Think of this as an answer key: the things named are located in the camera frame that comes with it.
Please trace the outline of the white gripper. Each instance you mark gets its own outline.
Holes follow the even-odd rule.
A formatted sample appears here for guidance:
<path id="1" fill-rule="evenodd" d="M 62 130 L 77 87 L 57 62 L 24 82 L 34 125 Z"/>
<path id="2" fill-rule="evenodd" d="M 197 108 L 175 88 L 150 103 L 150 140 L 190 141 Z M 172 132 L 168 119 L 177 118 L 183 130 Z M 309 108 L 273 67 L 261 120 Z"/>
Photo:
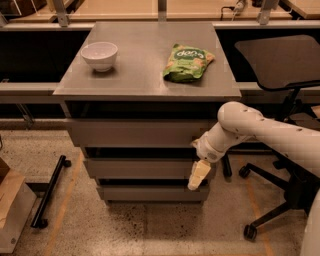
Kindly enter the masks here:
<path id="1" fill-rule="evenodd" d="M 210 163 L 219 161 L 225 155 L 226 151 L 213 147 L 207 139 L 196 139 L 191 145 L 196 149 L 196 154 L 201 159 L 194 162 L 189 177 L 188 189 L 193 191 L 200 186 L 201 182 L 210 172 Z"/>

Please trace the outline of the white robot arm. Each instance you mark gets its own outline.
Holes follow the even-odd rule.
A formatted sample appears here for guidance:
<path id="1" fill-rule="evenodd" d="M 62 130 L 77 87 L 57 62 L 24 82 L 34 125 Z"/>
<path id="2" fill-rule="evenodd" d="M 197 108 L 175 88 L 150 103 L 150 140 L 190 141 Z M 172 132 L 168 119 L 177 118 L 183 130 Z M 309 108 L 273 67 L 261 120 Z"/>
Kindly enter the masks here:
<path id="1" fill-rule="evenodd" d="M 192 142 L 199 160 L 193 164 L 188 188 L 195 190 L 229 148 L 255 138 L 283 156 L 290 179 L 282 180 L 247 164 L 239 170 L 243 178 L 255 172 L 285 191 L 285 202 L 244 228 L 252 241 L 257 228 L 290 209 L 308 215 L 300 256 L 320 256 L 320 132 L 268 119 L 240 102 L 227 102 L 217 113 L 217 123 Z"/>

